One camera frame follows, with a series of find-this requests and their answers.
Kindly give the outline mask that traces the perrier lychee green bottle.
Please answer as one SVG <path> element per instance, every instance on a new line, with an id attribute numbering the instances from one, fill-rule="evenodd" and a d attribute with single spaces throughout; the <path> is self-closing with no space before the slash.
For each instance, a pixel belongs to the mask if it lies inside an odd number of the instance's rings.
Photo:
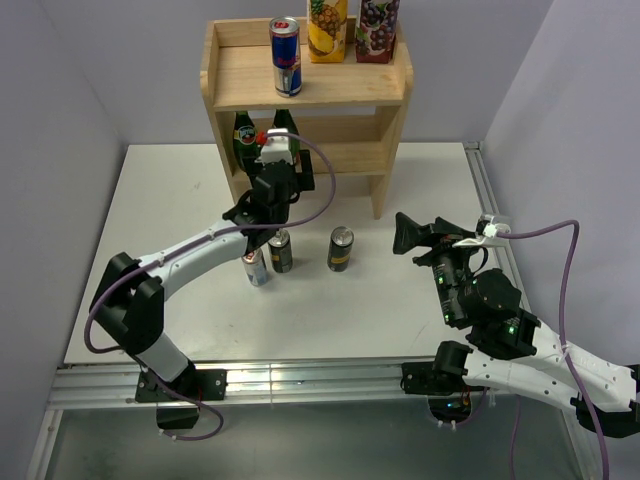
<path id="1" fill-rule="evenodd" d="M 233 128 L 233 153 L 238 167 L 247 174 L 247 160 L 258 157 L 260 146 L 256 144 L 256 128 L 246 110 L 235 112 Z"/>

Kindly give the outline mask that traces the green bottle yellow label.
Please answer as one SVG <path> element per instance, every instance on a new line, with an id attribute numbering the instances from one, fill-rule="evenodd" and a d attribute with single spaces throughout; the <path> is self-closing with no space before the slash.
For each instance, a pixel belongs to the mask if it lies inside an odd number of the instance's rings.
<path id="1" fill-rule="evenodd" d="M 274 129 L 286 129 L 289 133 L 295 135 L 299 134 L 293 116 L 288 109 L 277 109 L 275 111 L 272 127 Z M 288 141 L 292 159 L 294 161 L 294 164 L 297 165 L 299 162 L 300 142 L 297 139 L 291 137 L 288 137 Z"/>

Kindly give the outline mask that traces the red bull can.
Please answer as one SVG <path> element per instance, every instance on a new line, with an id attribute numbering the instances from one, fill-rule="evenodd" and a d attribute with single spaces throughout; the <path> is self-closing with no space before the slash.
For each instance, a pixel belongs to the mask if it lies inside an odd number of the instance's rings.
<path id="1" fill-rule="evenodd" d="M 268 273 L 263 252 L 260 248 L 241 258 L 249 282 L 256 287 L 268 281 Z"/>
<path id="2" fill-rule="evenodd" d="M 290 16 L 273 18 L 269 36 L 276 92 L 296 96 L 302 87 L 299 23 Z"/>

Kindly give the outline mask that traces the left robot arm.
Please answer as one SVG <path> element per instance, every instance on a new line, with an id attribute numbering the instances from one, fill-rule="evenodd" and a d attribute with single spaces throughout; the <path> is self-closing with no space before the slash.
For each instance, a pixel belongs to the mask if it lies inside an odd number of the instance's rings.
<path id="1" fill-rule="evenodd" d="M 199 393 L 194 363 L 165 332 L 164 304 L 181 288 L 227 262 L 259 250 L 289 226 L 289 210 L 301 193 L 315 188 L 311 154 L 294 165 L 285 158 L 256 161 L 252 189 L 220 221 L 163 251 L 141 258 L 125 252 L 112 257 L 89 307 L 84 341 L 93 353 L 107 353 L 91 342 L 99 324 L 172 399 Z"/>

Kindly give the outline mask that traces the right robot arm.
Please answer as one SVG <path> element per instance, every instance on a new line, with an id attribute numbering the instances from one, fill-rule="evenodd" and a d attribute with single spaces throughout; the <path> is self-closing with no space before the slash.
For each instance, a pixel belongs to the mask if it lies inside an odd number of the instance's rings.
<path id="1" fill-rule="evenodd" d="M 442 342 L 431 361 L 403 364 L 402 390 L 502 390 L 575 413 L 582 427 L 606 437 L 638 433 L 638 366 L 616 365 L 567 341 L 523 307 L 521 291 L 501 269 L 472 270 L 474 254 L 514 236 L 491 214 L 473 231 L 441 217 L 420 225 L 396 215 L 394 254 L 426 248 L 413 262 L 431 269 L 445 325 L 466 333 L 464 342 Z"/>

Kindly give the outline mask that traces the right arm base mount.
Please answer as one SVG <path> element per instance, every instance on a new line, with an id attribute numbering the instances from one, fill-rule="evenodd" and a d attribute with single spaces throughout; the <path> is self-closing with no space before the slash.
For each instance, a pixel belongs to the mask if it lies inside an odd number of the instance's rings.
<path id="1" fill-rule="evenodd" d="M 401 373 L 400 388 L 427 399 L 429 418 L 438 428 L 455 431 L 489 404 L 486 387 L 467 385 L 460 374 L 437 369 L 434 361 L 404 362 Z"/>

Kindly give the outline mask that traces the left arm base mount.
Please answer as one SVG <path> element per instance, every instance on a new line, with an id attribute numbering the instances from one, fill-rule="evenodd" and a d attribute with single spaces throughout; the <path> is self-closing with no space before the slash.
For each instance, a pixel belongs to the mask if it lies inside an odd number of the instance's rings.
<path id="1" fill-rule="evenodd" d="M 185 385 L 165 385 L 151 371 L 141 372 L 134 402 L 156 406 L 156 424 L 161 434 L 181 441 L 211 438 L 224 425 L 222 414 L 211 405 L 225 399 L 227 371 L 225 369 L 196 369 Z M 214 430 L 207 434 L 192 435 L 203 414 L 218 420 Z"/>

